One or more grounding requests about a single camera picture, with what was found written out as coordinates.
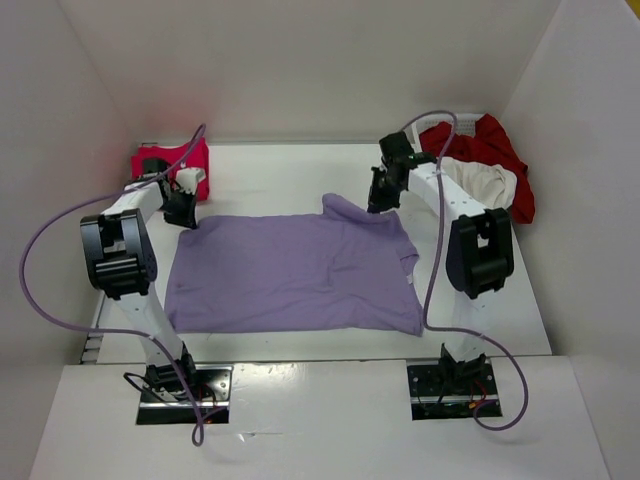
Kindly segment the pink t shirt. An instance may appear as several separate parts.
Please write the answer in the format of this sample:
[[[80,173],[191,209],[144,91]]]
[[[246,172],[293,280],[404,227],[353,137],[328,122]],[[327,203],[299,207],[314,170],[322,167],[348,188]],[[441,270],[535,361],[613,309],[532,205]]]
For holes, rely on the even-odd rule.
[[[188,148],[188,144],[185,143],[178,147],[161,147],[158,145],[143,145],[140,146],[137,152],[131,157],[131,177],[137,178],[144,174],[144,161],[150,158],[160,158],[165,160],[170,165],[174,165],[179,162]],[[189,157],[181,162],[181,166],[177,167],[169,174],[169,179],[172,182],[176,181],[177,173],[183,168],[201,168],[205,172],[205,176],[209,174],[209,148],[204,139],[200,139],[195,146],[194,151]],[[196,199],[198,202],[204,202],[209,198],[210,187],[207,180],[203,180],[198,184]]]

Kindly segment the lavender t shirt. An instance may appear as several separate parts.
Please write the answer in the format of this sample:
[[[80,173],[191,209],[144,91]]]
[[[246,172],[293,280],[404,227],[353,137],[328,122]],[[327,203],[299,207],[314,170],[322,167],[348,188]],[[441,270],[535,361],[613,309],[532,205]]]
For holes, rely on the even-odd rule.
[[[422,333],[419,253],[394,212],[337,194],[318,214],[217,215],[180,234],[164,310],[179,333]]]

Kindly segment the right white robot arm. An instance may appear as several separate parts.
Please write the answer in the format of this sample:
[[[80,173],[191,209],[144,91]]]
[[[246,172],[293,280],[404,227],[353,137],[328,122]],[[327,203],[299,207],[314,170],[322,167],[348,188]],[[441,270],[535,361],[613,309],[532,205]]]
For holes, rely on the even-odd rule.
[[[473,199],[442,166],[444,158],[417,152],[403,131],[379,141],[380,167],[372,169],[367,211],[382,213],[400,206],[405,191],[416,195],[438,215],[437,243],[422,309],[426,330],[463,334],[472,340],[460,353],[441,348],[438,380],[450,393],[462,392],[483,373],[486,355],[476,353],[480,342],[496,345],[481,331],[486,304],[504,288],[514,272],[511,220],[503,208],[491,209]],[[438,272],[443,269],[456,292],[454,315],[460,325],[435,326],[429,309]]]

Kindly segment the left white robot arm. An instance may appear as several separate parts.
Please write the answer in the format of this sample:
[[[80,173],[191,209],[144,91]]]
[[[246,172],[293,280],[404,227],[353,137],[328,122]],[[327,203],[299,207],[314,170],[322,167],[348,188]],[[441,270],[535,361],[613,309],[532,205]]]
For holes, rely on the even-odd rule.
[[[129,193],[102,213],[83,217],[80,233],[90,283],[146,335],[141,339],[144,392],[158,401],[163,393],[185,401],[197,392],[200,377],[158,298],[158,264],[146,224],[161,212],[169,225],[197,228],[197,187],[206,174],[186,168],[170,179],[169,168],[159,157],[145,159],[142,175],[127,186]]]

